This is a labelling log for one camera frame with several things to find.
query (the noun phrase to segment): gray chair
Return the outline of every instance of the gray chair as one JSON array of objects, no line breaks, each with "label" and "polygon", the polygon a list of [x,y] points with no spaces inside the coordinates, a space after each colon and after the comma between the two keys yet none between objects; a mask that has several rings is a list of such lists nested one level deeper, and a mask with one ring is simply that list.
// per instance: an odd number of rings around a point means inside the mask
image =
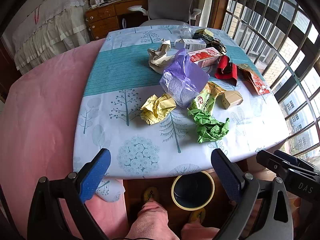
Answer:
[{"label": "gray chair", "polygon": [[148,11],[141,5],[131,6],[130,11],[141,11],[148,16],[148,21],[140,26],[150,25],[180,25],[195,20],[201,13],[200,9],[193,9],[190,14],[192,0],[148,0]]}]

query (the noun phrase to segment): tablecloth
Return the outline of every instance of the tablecloth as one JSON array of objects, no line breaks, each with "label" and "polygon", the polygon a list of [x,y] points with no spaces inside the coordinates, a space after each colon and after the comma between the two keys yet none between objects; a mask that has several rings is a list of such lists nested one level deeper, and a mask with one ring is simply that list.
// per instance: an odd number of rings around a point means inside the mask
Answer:
[{"label": "tablecloth", "polygon": [[[229,133],[220,141],[197,143],[196,126],[186,109],[177,107],[162,122],[149,126],[140,107],[163,94],[161,75],[148,66],[148,48],[157,49],[161,39],[179,39],[175,25],[144,26],[108,34],[89,75],[79,111],[74,144],[74,171],[108,148],[111,165],[107,177],[156,178],[212,168],[211,152],[221,148],[232,161],[268,149],[288,137],[280,107],[272,93],[258,96],[239,73],[233,86],[210,80],[226,90],[237,90],[244,101],[225,110],[218,99],[212,116],[225,122]],[[223,31],[210,29],[227,47],[234,63],[247,63],[263,77],[241,48]]]}]

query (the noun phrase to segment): red box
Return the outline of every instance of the red box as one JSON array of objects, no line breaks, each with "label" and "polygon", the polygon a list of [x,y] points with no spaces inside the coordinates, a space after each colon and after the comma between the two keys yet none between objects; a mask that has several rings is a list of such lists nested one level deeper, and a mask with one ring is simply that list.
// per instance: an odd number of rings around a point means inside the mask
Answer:
[{"label": "red box", "polygon": [[190,60],[200,68],[211,66],[222,54],[218,52],[215,48],[206,48],[196,51],[188,52]]}]

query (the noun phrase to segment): slipper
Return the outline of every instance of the slipper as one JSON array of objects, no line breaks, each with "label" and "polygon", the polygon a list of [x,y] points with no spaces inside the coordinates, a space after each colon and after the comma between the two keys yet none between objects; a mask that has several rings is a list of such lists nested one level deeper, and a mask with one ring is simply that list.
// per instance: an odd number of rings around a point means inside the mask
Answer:
[{"label": "slipper", "polygon": [[156,187],[148,187],[143,193],[143,202],[146,203],[150,199],[153,199],[159,203],[159,192]]},{"label": "slipper", "polygon": [[205,209],[204,208],[200,208],[198,210],[193,211],[190,214],[188,223],[195,222],[195,221],[197,221],[199,219],[200,224],[202,224],[202,222],[204,220],[204,217],[205,217]]}]

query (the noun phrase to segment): crumpled paper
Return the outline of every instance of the crumpled paper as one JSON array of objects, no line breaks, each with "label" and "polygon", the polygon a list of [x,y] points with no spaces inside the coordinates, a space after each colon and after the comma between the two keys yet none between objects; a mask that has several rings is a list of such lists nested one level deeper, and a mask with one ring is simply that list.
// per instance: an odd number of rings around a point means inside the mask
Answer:
[{"label": "crumpled paper", "polygon": [[162,44],[157,49],[148,49],[149,57],[149,66],[159,74],[163,74],[163,70],[166,66],[170,65],[172,62],[174,55],[167,56],[167,52],[170,50],[171,43],[170,40],[164,41],[161,40]]},{"label": "crumpled paper", "polygon": [[226,90],[221,88],[220,86],[218,86],[217,84],[215,84],[213,82],[209,81],[208,84],[210,86],[211,92],[210,92],[210,96],[209,96],[209,100],[207,102],[207,105],[205,106],[205,110],[210,113],[214,107],[214,104],[216,102],[217,97],[219,95],[222,95],[224,92],[226,92]]},{"label": "crumpled paper", "polygon": [[198,143],[221,140],[229,132],[229,118],[225,123],[219,122],[210,113],[200,109],[189,110],[188,115],[192,115],[196,122]]},{"label": "crumpled paper", "polygon": [[242,70],[245,80],[252,83],[258,95],[270,93],[270,88],[263,83],[261,78],[259,78],[258,75],[252,71],[248,64],[239,64],[237,66],[240,70]]},{"label": "crumpled paper", "polygon": [[160,79],[160,85],[166,93],[173,97],[177,105],[187,108],[204,88],[209,80],[197,64],[190,61],[186,49],[180,49]]},{"label": "crumpled paper", "polygon": [[200,94],[191,101],[191,106],[188,109],[200,109],[202,111],[211,112],[217,97],[225,91],[226,90],[219,87],[217,84],[209,81]]},{"label": "crumpled paper", "polygon": [[176,106],[174,99],[166,93],[159,98],[153,95],[141,107],[140,116],[147,124],[154,124],[162,121]]}]

